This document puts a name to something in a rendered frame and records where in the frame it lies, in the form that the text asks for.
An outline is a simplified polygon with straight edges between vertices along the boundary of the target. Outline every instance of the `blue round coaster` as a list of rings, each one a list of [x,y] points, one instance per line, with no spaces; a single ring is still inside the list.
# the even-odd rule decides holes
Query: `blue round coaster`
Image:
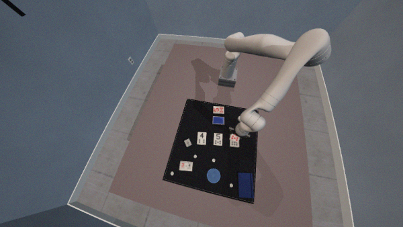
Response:
[[[207,180],[210,183],[217,183],[221,178],[221,174],[218,169],[210,169],[207,172]]]

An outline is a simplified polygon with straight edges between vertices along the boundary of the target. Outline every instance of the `white robotic arm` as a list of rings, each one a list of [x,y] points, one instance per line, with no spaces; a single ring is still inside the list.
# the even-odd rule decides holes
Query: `white robotic arm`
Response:
[[[271,58],[285,59],[273,82],[255,104],[242,112],[235,131],[239,136],[261,130],[265,119],[255,112],[262,109],[270,112],[288,92],[292,81],[303,66],[315,66],[325,62],[331,52],[330,38],[323,29],[313,29],[297,42],[290,42],[270,34],[258,34],[242,38],[242,33],[233,34],[225,40],[229,52],[244,52]]]

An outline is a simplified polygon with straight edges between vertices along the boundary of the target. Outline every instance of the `black object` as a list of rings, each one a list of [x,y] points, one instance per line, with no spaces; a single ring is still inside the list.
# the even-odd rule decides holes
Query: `black object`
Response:
[[[224,114],[214,114],[214,106],[224,106]],[[230,135],[244,108],[188,99],[173,143],[163,180],[216,195],[254,202],[257,155],[257,132],[230,147]],[[213,124],[213,116],[224,117],[225,124]],[[206,145],[197,144],[197,133],[206,132]],[[215,146],[214,133],[223,135],[222,146]],[[190,139],[191,146],[185,140]],[[191,171],[180,171],[181,161],[192,162]],[[238,175],[249,180],[238,179]]]
[[[21,11],[20,9],[18,9],[18,7],[16,7],[12,2],[8,1],[8,0],[2,0],[6,5],[10,6],[10,8],[12,8],[16,13],[18,13],[18,15],[20,16],[24,16],[25,13],[23,11]]]

